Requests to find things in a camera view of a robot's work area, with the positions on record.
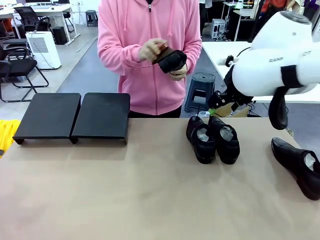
yellow plastic bag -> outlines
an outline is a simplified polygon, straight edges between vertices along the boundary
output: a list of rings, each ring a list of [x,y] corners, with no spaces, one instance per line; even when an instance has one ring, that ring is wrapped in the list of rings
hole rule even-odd
[[[20,125],[20,120],[0,120],[0,158],[14,142],[13,136]]]

shoe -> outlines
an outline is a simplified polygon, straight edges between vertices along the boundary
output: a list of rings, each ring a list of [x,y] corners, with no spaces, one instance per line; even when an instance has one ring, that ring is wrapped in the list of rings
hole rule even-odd
[[[240,154],[240,145],[236,130],[225,124],[220,118],[211,116],[209,127],[216,141],[216,150],[225,164],[234,164]]]
[[[189,119],[186,137],[191,143],[196,159],[202,164],[210,164],[216,154],[216,141],[210,128],[198,116]]]
[[[275,159],[296,177],[302,193],[311,200],[320,199],[320,162],[313,151],[295,148],[274,137],[271,147]]]

black shoe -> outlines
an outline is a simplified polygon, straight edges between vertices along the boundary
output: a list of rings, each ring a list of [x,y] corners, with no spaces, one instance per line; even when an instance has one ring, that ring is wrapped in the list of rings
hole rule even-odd
[[[210,117],[208,124],[216,140],[216,150],[221,161],[229,165],[234,164],[240,154],[236,130],[215,116]]]
[[[193,146],[196,159],[202,164],[210,164],[216,154],[216,141],[210,128],[198,116],[189,119],[186,137]]]
[[[311,200],[320,199],[320,162],[313,151],[295,148],[286,141],[274,137],[271,147],[276,160],[296,176],[296,183],[303,194]],[[305,163],[305,157],[310,154],[315,162],[313,170]]]

gray carpet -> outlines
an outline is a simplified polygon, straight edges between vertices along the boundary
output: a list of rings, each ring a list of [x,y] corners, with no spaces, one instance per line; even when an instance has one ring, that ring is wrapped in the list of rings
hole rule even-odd
[[[216,76],[215,89],[221,90],[222,79],[217,74],[216,69],[202,50],[194,72],[209,73]],[[189,90],[192,75],[187,77],[187,92]],[[118,76],[103,67],[97,55],[97,41],[88,49],[79,63],[74,67],[69,76],[57,90],[58,93],[115,93],[117,92]],[[256,103],[254,112],[262,117],[268,116],[268,104]],[[287,104],[289,109],[289,125],[294,133],[295,140],[302,148],[315,151],[320,156],[320,104]],[[196,113],[185,112],[182,108],[181,117],[188,118]]]

gray plastic stool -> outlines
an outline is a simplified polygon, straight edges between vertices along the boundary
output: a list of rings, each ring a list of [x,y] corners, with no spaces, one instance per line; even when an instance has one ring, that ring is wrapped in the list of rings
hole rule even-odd
[[[210,73],[197,72],[192,76],[188,96],[184,105],[184,110],[189,112],[190,108],[196,108],[207,111],[209,109],[207,100],[215,91],[216,76]],[[196,103],[195,97],[205,98],[205,104]]]
[[[98,27],[98,16],[95,10],[85,11],[86,26]]]

